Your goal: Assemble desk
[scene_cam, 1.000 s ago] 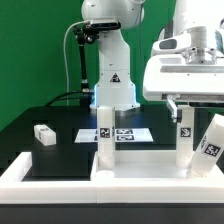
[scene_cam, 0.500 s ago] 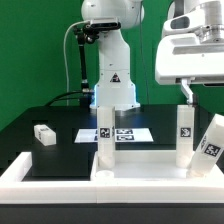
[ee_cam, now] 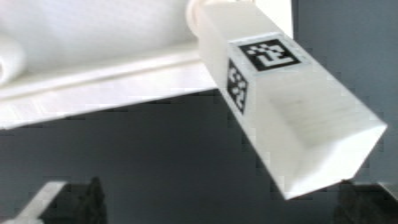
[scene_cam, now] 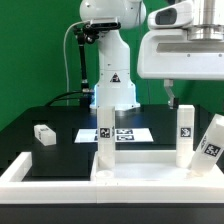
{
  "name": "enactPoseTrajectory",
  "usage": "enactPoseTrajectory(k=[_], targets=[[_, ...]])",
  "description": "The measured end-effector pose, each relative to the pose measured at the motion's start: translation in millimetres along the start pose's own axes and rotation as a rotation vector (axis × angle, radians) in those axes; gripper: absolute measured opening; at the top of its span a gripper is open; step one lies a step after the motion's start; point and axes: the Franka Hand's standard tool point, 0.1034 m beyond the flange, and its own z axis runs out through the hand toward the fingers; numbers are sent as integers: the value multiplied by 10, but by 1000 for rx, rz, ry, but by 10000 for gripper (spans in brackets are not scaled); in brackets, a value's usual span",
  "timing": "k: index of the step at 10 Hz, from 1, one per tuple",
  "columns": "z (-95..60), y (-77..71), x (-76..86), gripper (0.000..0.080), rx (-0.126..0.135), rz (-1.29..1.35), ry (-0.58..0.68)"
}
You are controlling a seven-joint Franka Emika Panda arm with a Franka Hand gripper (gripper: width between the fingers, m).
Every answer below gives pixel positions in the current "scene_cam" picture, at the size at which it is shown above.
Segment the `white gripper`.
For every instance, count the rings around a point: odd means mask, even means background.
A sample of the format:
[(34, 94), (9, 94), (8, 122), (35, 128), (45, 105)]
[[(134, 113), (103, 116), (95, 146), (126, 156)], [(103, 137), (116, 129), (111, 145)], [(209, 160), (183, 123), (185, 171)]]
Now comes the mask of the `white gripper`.
[(171, 109), (179, 106), (171, 79), (224, 80), (224, 1), (173, 1), (151, 12), (147, 24), (138, 74), (165, 79)]

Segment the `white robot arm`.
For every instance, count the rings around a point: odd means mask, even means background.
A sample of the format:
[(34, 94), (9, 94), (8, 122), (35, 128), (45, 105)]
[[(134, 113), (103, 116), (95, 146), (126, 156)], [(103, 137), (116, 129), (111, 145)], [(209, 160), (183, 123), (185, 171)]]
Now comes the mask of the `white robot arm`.
[(146, 23), (137, 72), (144, 79), (224, 80), (224, 0), (173, 0), (146, 12), (143, 0), (82, 0), (85, 38), (99, 49), (99, 81), (90, 108), (138, 108), (130, 80), (130, 48), (121, 29)]

